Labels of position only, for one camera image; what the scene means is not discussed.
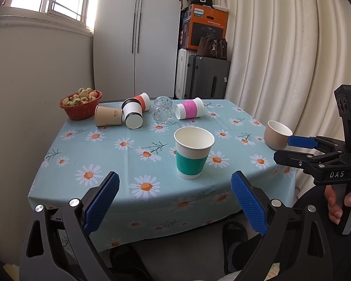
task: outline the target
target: silver bolt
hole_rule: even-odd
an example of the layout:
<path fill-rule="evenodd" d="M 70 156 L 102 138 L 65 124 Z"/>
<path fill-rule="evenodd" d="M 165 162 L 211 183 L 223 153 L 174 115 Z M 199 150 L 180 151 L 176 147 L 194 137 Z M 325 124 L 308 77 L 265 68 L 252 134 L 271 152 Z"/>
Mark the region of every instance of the silver bolt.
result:
<path fill-rule="evenodd" d="M 281 207 L 282 203 L 280 200 L 272 200 L 272 205 L 274 207 Z"/>
<path fill-rule="evenodd" d="M 41 204 L 35 207 L 36 212 L 41 212 L 43 209 L 44 209 L 44 206 Z"/>
<path fill-rule="evenodd" d="M 315 212 L 316 211 L 316 207 L 313 206 L 313 205 L 308 205 L 308 211 Z"/>
<path fill-rule="evenodd" d="M 70 202 L 69 202 L 69 205 L 71 207 L 78 206 L 78 204 L 79 204 L 79 199 L 73 199 L 73 200 L 70 200 Z"/>

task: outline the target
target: floor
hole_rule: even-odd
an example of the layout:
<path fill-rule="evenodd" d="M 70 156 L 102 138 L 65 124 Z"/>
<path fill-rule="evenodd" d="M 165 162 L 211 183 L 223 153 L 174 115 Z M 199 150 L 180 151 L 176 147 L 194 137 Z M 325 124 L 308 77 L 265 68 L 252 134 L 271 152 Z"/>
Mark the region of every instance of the floor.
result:
<path fill-rule="evenodd" d="M 242 223 L 249 238 L 254 232 L 243 213 L 230 220 Z M 216 281 L 223 271 L 222 226 L 216 222 L 188 232 L 133 243 L 155 281 Z M 109 265 L 109 251 L 101 253 Z"/>

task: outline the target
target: wardrobe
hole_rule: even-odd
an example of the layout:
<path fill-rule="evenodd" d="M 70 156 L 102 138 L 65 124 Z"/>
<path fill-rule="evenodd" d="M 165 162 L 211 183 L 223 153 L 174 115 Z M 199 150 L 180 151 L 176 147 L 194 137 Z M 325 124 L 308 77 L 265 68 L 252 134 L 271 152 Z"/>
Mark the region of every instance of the wardrobe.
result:
<path fill-rule="evenodd" d="M 98 0 L 95 88 L 103 101 L 174 95 L 179 0 Z"/>

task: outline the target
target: basket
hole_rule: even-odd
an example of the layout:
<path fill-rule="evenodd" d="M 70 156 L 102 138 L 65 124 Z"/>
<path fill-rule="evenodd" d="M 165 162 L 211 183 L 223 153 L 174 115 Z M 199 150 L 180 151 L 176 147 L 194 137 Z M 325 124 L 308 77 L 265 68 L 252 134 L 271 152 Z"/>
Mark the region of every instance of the basket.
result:
<path fill-rule="evenodd" d="M 71 106 L 71 107 L 64 107 L 62 105 L 62 101 L 64 99 L 60 100 L 60 108 L 64 109 L 66 114 L 69 116 L 70 119 L 72 120 L 82 120 L 89 118 L 93 115 L 95 115 L 95 110 L 97 105 L 99 104 L 100 98 L 102 96 L 102 93 L 100 91 L 98 92 L 98 97 L 94 99 L 93 101 L 90 101 L 88 103 L 80 104 L 78 106 Z"/>

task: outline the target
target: table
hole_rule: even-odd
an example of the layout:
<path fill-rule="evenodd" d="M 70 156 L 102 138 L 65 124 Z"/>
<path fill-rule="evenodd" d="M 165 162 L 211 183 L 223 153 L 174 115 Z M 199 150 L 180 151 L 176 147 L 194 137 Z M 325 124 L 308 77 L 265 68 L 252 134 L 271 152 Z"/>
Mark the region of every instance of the table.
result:
<path fill-rule="evenodd" d="M 173 105 L 182 102 L 174 100 Z M 120 176 L 120 189 L 98 231 L 90 238 L 100 252 L 142 239 L 166 236 L 220 220 L 241 208 L 230 188 L 231 174 L 241 170 L 270 199 L 291 206 L 295 169 L 278 166 L 263 140 L 265 127 L 228 100 L 203 100 L 205 115 L 169 126 L 143 113 L 139 129 L 99 127 L 94 118 L 70 119 L 47 152 L 31 186 L 32 208 L 60 207 L 82 198 L 110 171 Z M 120 107 L 121 103 L 103 106 Z M 173 133 L 200 126 L 215 135 L 201 176 L 180 178 L 176 172 Z"/>

